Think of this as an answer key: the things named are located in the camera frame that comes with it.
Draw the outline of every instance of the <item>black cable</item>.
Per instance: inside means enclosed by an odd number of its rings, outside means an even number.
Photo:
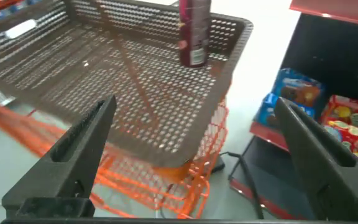
[[[221,155],[225,155],[228,154],[231,157],[236,157],[238,158],[239,162],[240,162],[240,166],[242,168],[242,171],[244,172],[244,175],[246,177],[246,181],[248,183],[249,188],[251,189],[251,193],[252,193],[252,197],[253,197],[253,203],[254,203],[254,209],[256,212],[256,215],[258,217],[258,219],[265,219],[264,217],[264,213],[262,211],[262,207],[260,206],[260,201],[259,201],[259,196],[258,196],[258,192],[256,191],[256,186],[255,186],[255,182],[249,172],[246,160],[243,158],[242,155],[240,154],[236,154],[233,152],[223,152],[220,154]]]
[[[172,189],[172,187],[173,187],[173,184],[168,185],[166,193],[169,193],[169,191]],[[160,206],[160,214],[161,214],[162,218],[166,218],[164,215],[164,212],[162,211],[162,207],[163,207],[162,204],[164,203],[164,201],[165,201],[165,196],[162,197],[161,206]]]

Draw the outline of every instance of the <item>gray floor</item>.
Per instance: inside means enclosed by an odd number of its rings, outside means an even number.
[[[13,102],[9,107],[17,113],[27,114],[32,111],[32,108],[27,105]],[[56,119],[40,114],[34,114],[34,117],[45,122],[53,122],[60,127],[65,127],[63,123],[60,123]],[[229,135],[229,139],[224,146],[224,150],[235,149],[233,144],[236,142],[231,139],[233,136]],[[247,141],[244,138],[238,139],[237,145],[242,145]],[[16,181],[25,174],[25,172],[35,164],[38,158],[32,155],[27,149],[23,148],[20,144],[16,143],[15,140],[11,139],[4,132],[0,131],[0,204],[1,197],[13,186]],[[208,219],[230,219],[230,220],[253,220],[256,218],[255,213],[252,209],[251,203],[240,196],[236,191],[230,189],[227,177],[235,163],[235,159],[225,157],[226,168],[222,172],[215,173],[211,179],[211,193],[208,198],[206,208],[203,212],[203,218]],[[161,214],[156,211],[149,210],[143,205],[129,200],[125,195],[119,192],[113,192],[112,190],[102,190],[104,194],[110,197],[114,207],[123,210],[128,213],[132,213],[138,217],[150,217],[150,218],[161,218]],[[0,221],[4,218],[4,209],[0,206]],[[104,210],[97,210],[95,213],[97,217],[115,217],[112,213]],[[175,214],[165,211],[166,217],[174,218]],[[266,214],[267,219],[272,219],[269,214]]]

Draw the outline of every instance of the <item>brown plastic basket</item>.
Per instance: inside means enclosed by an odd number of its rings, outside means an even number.
[[[5,31],[34,19],[10,39]],[[158,167],[192,160],[252,30],[213,14],[209,60],[178,61],[178,9],[131,0],[44,0],[0,21],[0,90],[74,122],[117,96],[109,142]]]

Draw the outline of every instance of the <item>red shelf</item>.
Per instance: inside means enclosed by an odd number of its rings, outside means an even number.
[[[268,128],[262,124],[259,124],[256,121],[254,121],[251,124],[251,128],[249,129],[249,131],[252,134],[260,137],[261,139],[264,139],[267,142],[272,143],[275,146],[288,151],[288,147],[285,142],[284,136],[280,132],[273,130],[271,128]]]
[[[358,0],[293,0],[290,9],[358,24]]]

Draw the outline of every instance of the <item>spray can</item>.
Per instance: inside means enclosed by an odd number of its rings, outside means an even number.
[[[211,0],[180,0],[180,62],[199,68],[208,59]]]

